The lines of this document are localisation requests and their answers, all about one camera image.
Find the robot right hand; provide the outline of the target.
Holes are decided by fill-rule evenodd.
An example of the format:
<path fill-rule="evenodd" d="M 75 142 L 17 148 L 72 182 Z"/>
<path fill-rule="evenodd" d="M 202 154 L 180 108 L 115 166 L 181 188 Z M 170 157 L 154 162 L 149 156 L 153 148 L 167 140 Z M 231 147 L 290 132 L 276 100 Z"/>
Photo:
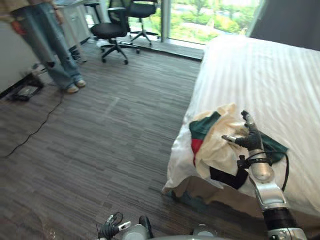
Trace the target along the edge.
<path fill-rule="evenodd" d="M 253 117 L 246 111 L 241 112 L 242 118 L 246 122 L 246 127 L 249 130 L 248 136 L 245 137 L 234 137 L 229 135 L 222 135 L 221 138 L 227 142 L 237 144 L 243 148 L 246 148 L 248 151 L 253 150 L 263 150 L 263 142 L 261 138 L 260 131 L 257 128 L 257 125 Z"/>

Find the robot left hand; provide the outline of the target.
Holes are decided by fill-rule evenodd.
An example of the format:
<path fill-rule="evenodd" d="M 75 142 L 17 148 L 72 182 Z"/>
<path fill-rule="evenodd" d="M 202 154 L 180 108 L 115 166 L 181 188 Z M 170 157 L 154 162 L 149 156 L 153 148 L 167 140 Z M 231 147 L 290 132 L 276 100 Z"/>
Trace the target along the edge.
<path fill-rule="evenodd" d="M 119 232 L 128 229 L 131 225 L 131 221 L 122 223 L 123 214 L 121 212 L 112 213 L 107 220 L 98 227 L 97 230 L 97 239 L 98 240 L 112 240 Z"/>

